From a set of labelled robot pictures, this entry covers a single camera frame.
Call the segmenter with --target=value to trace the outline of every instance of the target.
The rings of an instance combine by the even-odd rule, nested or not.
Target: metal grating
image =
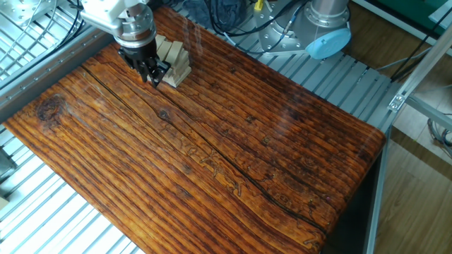
[[[181,4],[174,9],[191,18]],[[254,28],[252,14],[250,7],[241,29]],[[257,34],[234,41],[262,50]],[[323,61],[303,52],[251,56],[383,132],[392,125],[396,114],[386,106],[398,84],[350,56],[339,53]],[[143,252],[3,126],[0,148],[16,164],[0,175],[0,195],[10,201],[0,210],[0,253]]]
[[[0,61],[0,91],[25,72],[34,59],[57,46],[72,26],[76,10],[69,8],[66,0],[52,1],[57,6],[55,12],[52,5],[50,12],[36,18],[26,30],[26,26],[18,25],[4,11],[0,12],[0,59],[3,59]],[[0,7],[12,8],[5,3]]]

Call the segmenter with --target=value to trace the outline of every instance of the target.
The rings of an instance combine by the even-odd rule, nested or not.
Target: black cable
[[[242,36],[242,35],[250,35],[252,33],[258,32],[263,30],[264,28],[268,27],[273,21],[275,21],[277,18],[279,18],[282,14],[284,14],[286,11],[290,10],[297,2],[302,1],[302,0],[294,0],[291,1],[290,3],[286,4],[286,6],[284,6],[281,11],[275,15],[275,17],[271,18],[269,21],[265,22],[263,25],[254,28],[250,31],[247,32],[242,32],[239,34],[233,33],[233,32],[227,32],[227,31],[223,31],[220,26],[215,22],[215,19],[213,17],[212,14],[212,4],[211,1],[212,0],[204,0],[207,8],[208,8],[208,12],[209,12],[209,16],[210,16],[210,22],[212,24],[212,28],[214,29],[214,31],[218,34],[223,34],[224,32],[230,36],[230,37],[237,37],[237,36]],[[307,3],[307,0],[304,0],[304,3],[302,4],[302,7]]]
[[[439,26],[439,24],[441,24],[441,22],[444,20],[444,18],[447,17],[447,15],[452,11],[452,7],[438,20],[438,22],[436,22],[435,26],[432,28],[432,32],[435,31],[435,29]],[[410,56],[402,63],[402,65],[400,65],[397,70],[394,72],[394,74],[391,76],[391,82],[395,82],[397,81],[396,76],[401,77],[402,75],[404,75],[405,73],[407,73],[408,71],[410,71],[412,68],[414,68],[416,66],[415,65],[410,65],[407,68],[405,68],[402,72],[402,75],[398,75],[399,71],[402,70],[402,68],[411,60],[411,58],[416,54],[416,52],[422,47],[422,45],[427,41],[427,39],[429,38],[429,35],[426,35],[425,38],[419,43],[419,45],[417,45],[416,49],[410,54]]]
[[[416,59],[416,61],[412,62],[407,68],[403,69],[401,72],[397,73],[393,79],[391,80],[391,82],[397,82],[399,80],[403,80],[404,78],[406,78],[408,75],[410,75],[414,70],[414,68],[416,67],[416,65],[418,63],[420,63],[423,58],[425,56],[421,56],[420,58]]]
[[[70,40],[68,40],[68,38],[71,35],[72,30],[77,26],[78,17],[80,16],[81,10],[83,10],[83,7],[80,5],[80,0],[77,0],[77,5],[71,3],[71,8],[77,9],[76,17],[74,18],[74,21],[73,21],[71,27],[69,28],[68,32],[66,33],[66,36],[64,36],[64,38],[61,40],[61,42],[52,50],[52,52],[50,54],[53,54],[59,48],[66,45],[70,41]],[[82,22],[80,23],[80,25],[77,28],[77,31],[74,32],[74,34],[71,36],[71,38],[74,38],[81,31],[81,28],[83,27],[84,24],[85,24],[85,21],[82,20]]]
[[[179,2],[181,2],[181,0],[162,0],[162,5],[166,5],[171,8],[174,8],[177,6],[177,4],[179,4]]]
[[[305,4],[306,4],[306,3],[302,4],[300,7],[297,8],[297,10],[292,14],[292,18],[290,19],[290,22],[289,22],[287,25],[290,25],[291,23],[295,22],[299,10],[302,9],[303,6],[304,6]],[[272,49],[274,49],[276,46],[278,46],[278,45],[280,44],[280,42],[284,39],[284,36],[285,36],[285,33],[281,34],[280,39],[279,39],[273,46],[271,46],[271,47],[268,48],[268,49],[265,49],[265,50],[263,49],[263,51],[261,51],[261,52],[251,52],[251,51],[249,51],[249,50],[247,50],[247,49],[244,49],[243,47],[237,45],[237,44],[229,37],[229,35],[226,34],[226,32],[224,32],[224,34],[225,34],[226,37],[234,44],[234,46],[235,46],[236,48],[241,49],[243,52],[246,52],[246,53],[248,53],[248,54],[264,54],[264,53],[270,52]]]

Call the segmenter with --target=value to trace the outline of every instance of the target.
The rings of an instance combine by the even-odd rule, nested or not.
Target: metal cylinder
[[[153,12],[148,6],[139,4],[136,8],[129,8],[127,11],[132,9],[134,10],[134,16],[129,16],[130,12],[128,12],[128,18],[120,18],[122,20],[123,33],[114,36],[114,39],[121,46],[131,49],[144,47],[152,42],[157,32]]]
[[[347,8],[348,0],[313,0],[312,8],[323,16],[342,14]]]
[[[317,8],[320,6],[324,13],[319,13],[314,9],[314,2],[316,2]],[[343,2],[344,9],[336,6],[336,10],[341,10],[333,11],[333,8],[322,7],[326,3],[333,2]],[[347,21],[350,12],[346,3],[346,0],[313,0],[306,4],[301,17],[299,16],[292,24],[295,35],[312,58],[329,57],[339,52],[349,42],[350,31],[347,28]]]

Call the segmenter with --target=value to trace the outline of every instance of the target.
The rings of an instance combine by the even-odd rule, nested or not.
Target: wooden floor
[[[354,3],[350,9],[353,41],[347,52],[372,68],[405,58],[420,42]],[[443,57],[418,91],[451,84],[450,66],[452,58]],[[452,112],[452,89],[416,96]],[[394,126],[376,253],[452,253],[452,159],[432,141],[427,117],[411,107],[403,108]]]

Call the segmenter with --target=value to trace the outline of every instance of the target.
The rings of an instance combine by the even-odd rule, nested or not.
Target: metal bracket
[[[389,103],[389,109],[392,111],[399,111],[400,108],[402,108],[403,104],[405,103],[405,100],[407,97],[405,95],[399,95],[396,94],[394,98]]]
[[[273,2],[271,3],[271,6],[273,8],[272,11],[270,11],[270,9],[268,9],[265,4],[263,5],[262,10],[254,10],[254,20],[256,21],[256,26],[263,25],[264,23],[272,19],[275,15],[274,13],[278,13],[280,9],[282,9],[288,3],[290,3],[290,1],[288,0],[279,0],[274,4]],[[297,4],[294,5],[293,11],[295,11],[298,6],[299,5]],[[288,11],[287,13],[289,14],[287,15],[290,15],[291,17],[293,11]],[[284,28],[280,27],[278,25],[278,22],[273,21],[269,26],[259,31],[259,42],[261,43],[262,50],[270,49],[273,45],[275,45],[280,40],[283,30]],[[302,52],[304,52],[304,47],[302,47],[299,39],[297,39],[294,32],[292,30],[289,30],[289,32],[286,34],[286,36],[284,36],[279,45],[266,54],[277,54],[278,56],[280,56],[281,54],[291,55],[300,54]]]

